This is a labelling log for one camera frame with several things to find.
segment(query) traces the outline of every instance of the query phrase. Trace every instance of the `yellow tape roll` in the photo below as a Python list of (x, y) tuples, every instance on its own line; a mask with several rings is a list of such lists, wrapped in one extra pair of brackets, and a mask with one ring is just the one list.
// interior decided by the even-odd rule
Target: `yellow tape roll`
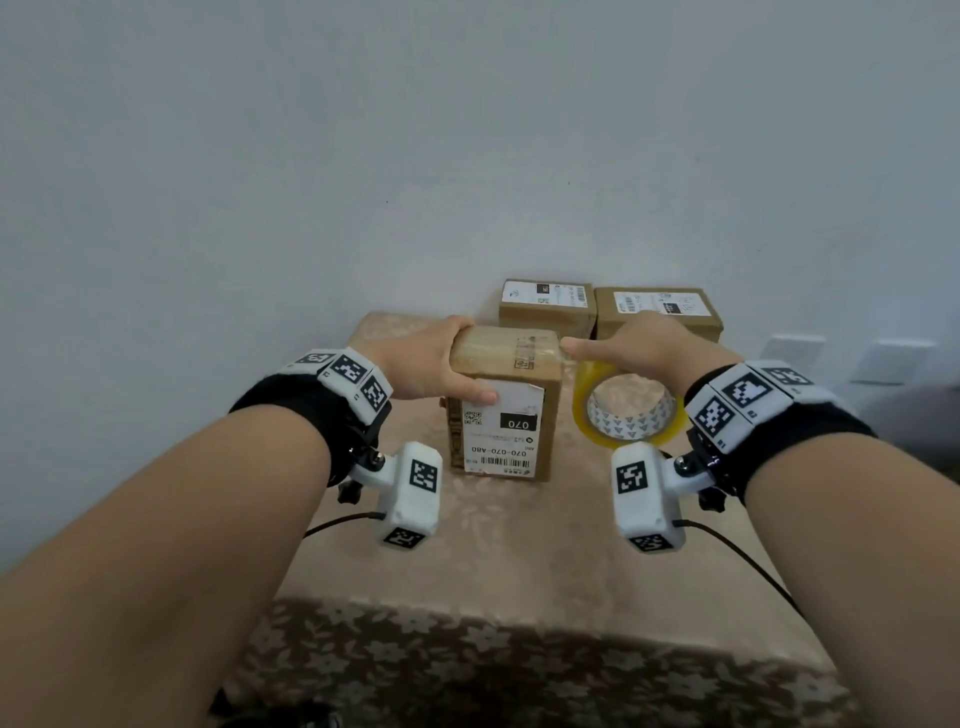
[(593, 395), (602, 382), (626, 374), (613, 364), (582, 361), (573, 382), (573, 421), (587, 437), (604, 448), (617, 449), (637, 440), (660, 447), (686, 429), (684, 404), (666, 392), (649, 412), (617, 417), (605, 411)]

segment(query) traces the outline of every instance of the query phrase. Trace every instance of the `floral tablecloth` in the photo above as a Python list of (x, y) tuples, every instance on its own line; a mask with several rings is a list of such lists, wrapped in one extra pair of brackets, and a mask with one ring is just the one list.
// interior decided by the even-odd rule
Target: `floral tablecloth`
[[(424, 324), (371, 314), (354, 339)], [(616, 535), (609, 452), (577, 432), (569, 389), (553, 481), (447, 470), (441, 527), (410, 554), (363, 522), (306, 540), (228, 694), (325, 700), (348, 728), (864, 725), (805, 623), (723, 546), (694, 533), (644, 556)], [(406, 440), (446, 452), (435, 401), (396, 404), (381, 447)], [(315, 522), (374, 503), (329, 497)], [(684, 513), (770, 567), (737, 504)]]

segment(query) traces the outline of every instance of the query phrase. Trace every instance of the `forearm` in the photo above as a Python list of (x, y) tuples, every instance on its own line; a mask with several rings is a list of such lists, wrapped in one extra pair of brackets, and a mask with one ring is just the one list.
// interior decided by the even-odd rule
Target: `forearm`
[(956, 489), (895, 448), (843, 434), (780, 453), (747, 491), (760, 540), (879, 725), (960, 720)]
[(0, 583), (5, 712), (20, 725), (131, 711), (189, 724), (276, 592), (328, 474), (317, 430), (273, 406), (137, 473)]

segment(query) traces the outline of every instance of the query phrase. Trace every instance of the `cardboard box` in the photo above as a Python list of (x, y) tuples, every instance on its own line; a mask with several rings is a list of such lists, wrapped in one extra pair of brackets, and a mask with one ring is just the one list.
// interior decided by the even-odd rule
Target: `cardboard box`
[(450, 366), (488, 380), (500, 394), (491, 406), (447, 398), (450, 466), (549, 480), (564, 377), (557, 334), (542, 328), (468, 328), (453, 342)]
[(723, 321), (702, 288), (617, 285), (596, 289), (598, 339), (609, 339), (641, 310), (675, 315), (698, 336), (719, 341)]
[(547, 328), (558, 336), (589, 339), (597, 304), (589, 283), (509, 279), (500, 295), (500, 325)]

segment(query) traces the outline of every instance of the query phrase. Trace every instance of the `light switch plate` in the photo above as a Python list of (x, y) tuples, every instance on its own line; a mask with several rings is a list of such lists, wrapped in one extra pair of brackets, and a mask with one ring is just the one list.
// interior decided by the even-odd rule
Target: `light switch plate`
[(906, 384), (936, 342), (917, 339), (877, 339), (860, 359), (850, 381), (861, 384)]
[(779, 359), (792, 364), (795, 369), (809, 374), (827, 345), (823, 336), (806, 336), (798, 333), (775, 333), (763, 347), (761, 359)]

